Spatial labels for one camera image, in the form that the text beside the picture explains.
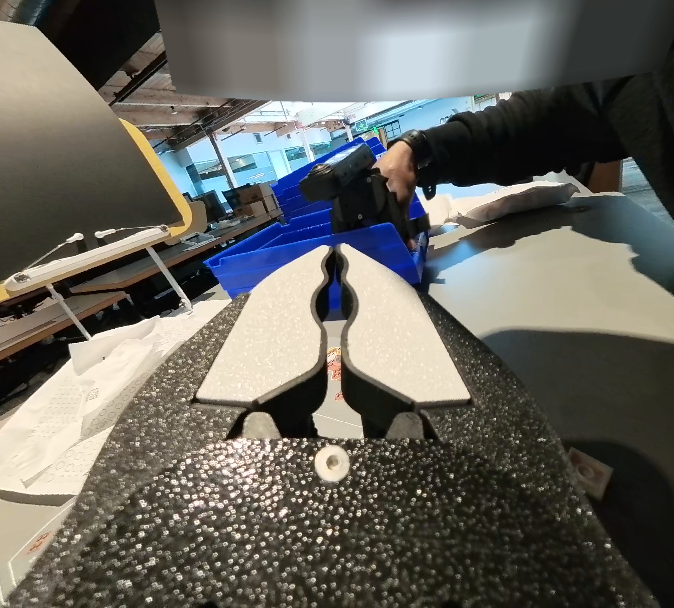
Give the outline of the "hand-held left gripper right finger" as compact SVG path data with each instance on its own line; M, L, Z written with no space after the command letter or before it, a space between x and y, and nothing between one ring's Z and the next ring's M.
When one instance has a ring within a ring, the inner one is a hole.
M415 288L400 275L343 243L342 382L359 380L413 405L462 405L467 385Z

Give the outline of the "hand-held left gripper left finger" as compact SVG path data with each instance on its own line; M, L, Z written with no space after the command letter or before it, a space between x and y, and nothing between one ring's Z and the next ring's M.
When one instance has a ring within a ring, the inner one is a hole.
M332 283L332 253L318 246L253 288L196 401L262 405L323 370L327 336L318 299Z

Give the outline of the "person's right forearm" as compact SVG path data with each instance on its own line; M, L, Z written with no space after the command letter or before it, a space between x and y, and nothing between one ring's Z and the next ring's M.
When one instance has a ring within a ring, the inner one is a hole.
M417 184L510 186L629 157L590 83L513 93L423 131Z

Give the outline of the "grey desk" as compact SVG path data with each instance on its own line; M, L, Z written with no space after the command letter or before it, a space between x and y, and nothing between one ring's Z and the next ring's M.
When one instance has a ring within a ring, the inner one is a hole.
M609 461L605 501L560 511L521 391L429 412L441 439L346 441L354 477L309 476L317 442L230 447L234 411L159 370L75 514L10 607L651 607L609 595L618 554L673 606L673 228L626 197L440 236L429 285L472 383L518 376L565 448Z

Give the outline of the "person's right hand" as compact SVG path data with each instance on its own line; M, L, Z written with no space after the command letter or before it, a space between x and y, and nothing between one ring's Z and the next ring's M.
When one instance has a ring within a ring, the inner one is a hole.
M400 208L408 212L417 190L417 167L409 145L404 141L395 142L374 167L386 178L386 186L396 196Z

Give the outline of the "black wristwatch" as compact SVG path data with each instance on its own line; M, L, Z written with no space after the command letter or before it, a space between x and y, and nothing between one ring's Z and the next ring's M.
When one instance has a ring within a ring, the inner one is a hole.
M410 149L415 172L424 170L432 162L434 154L425 132L407 131L391 141L389 149L400 142Z

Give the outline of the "grey instruction booklet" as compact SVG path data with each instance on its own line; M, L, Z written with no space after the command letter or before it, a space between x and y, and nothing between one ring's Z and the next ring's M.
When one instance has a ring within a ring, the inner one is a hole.
M328 374L328 393L314 414L319 435L362 437L363 429L341 394L341 380ZM1 590L7 595L49 542L56 527L72 509L76 497L40 496L38 503L16 502L1 497Z

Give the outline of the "small brown cardboard carton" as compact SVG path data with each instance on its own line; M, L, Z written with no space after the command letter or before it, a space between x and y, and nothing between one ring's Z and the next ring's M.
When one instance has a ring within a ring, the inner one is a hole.
M242 207L252 202L264 200L267 197L275 199L275 194L270 183L245 184L236 189L235 207Z

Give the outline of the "long wooden table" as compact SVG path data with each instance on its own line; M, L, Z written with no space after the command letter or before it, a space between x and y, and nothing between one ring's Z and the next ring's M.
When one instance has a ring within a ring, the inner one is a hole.
M207 253L213 253L222 248L225 243L241 238L262 225L273 222L279 215L280 211L275 210L265 215L245 219L242 223L218 231L213 240L200 246L189 248L186 243L178 243L170 249L160 251L158 256L168 270L185 265L197 265L201 268ZM123 308L128 308L132 301L139 298L141 284L149 283L156 276L163 276L163 273L152 257L145 254L142 259L87 282L73 287L63 285L65 303L79 320L88 319L97 312L119 302L122 303ZM51 300L46 306L38 308L28 316L1 326L1 359L10 358L72 326L75 324L71 317L56 300Z

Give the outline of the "white plastic mailer bag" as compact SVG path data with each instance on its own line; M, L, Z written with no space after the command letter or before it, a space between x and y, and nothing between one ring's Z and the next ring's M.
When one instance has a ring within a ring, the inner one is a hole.
M490 223L508 215L563 205L579 192L570 182L534 181L502 187L483 196L450 199L442 223L458 223L461 218Z

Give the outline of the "white panel stand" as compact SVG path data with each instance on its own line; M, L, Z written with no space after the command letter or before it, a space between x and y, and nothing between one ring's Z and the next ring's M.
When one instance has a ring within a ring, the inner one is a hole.
M179 233L179 231L180 228L170 228L168 225L155 225L153 227L123 227L120 229L96 231L94 236L97 241L102 241L105 237L115 233L125 232L127 233L127 236L115 242L105 243L95 249L47 262L46 259L49 256L55 254L65 246L84 241L84 235L82 233L74 233L64 242L57 245L53 250L46 253L46 255L43 255L29 266L8 276L2 281L1 301L17 297L36 288L46 287L51 297L60 305L67 317L73 322L84 338L87 341L90 341L92 338L91 335L76 317L75 313L66 304L63 296L55 290L54 283L84 270L101 266L107 262L120 259L128 254L144 249L154 260L154 263L172 286L173 290L180 297L182 307L188 312L192 312L193 306L190 299L181 289L153 248L153 244L167 240L175 233Z

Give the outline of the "white printed paper bag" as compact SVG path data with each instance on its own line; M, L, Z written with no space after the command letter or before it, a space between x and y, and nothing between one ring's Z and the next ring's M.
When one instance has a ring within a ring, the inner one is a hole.
M1 427L1 498L76 496L123 411L155 370L230 300L153 317L70 346L70 358Z

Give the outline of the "pale brown toy plate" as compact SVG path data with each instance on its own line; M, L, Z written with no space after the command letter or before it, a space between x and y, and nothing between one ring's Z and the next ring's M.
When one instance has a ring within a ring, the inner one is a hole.
M568 459L582 491L602 501L609 489L613 468L574 447L569 449Z

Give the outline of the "black panel with yellow edge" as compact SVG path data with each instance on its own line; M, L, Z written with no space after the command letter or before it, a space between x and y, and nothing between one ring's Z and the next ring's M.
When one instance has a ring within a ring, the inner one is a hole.
M1 22L1 280L73 234L57 255L190 214L146 137L36 27Z

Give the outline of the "person's dark jacket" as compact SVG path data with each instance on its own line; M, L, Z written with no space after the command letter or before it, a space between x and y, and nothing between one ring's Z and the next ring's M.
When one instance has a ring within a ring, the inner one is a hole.
M673 55L657 71L610 83L604 111L627 157L673 216Z

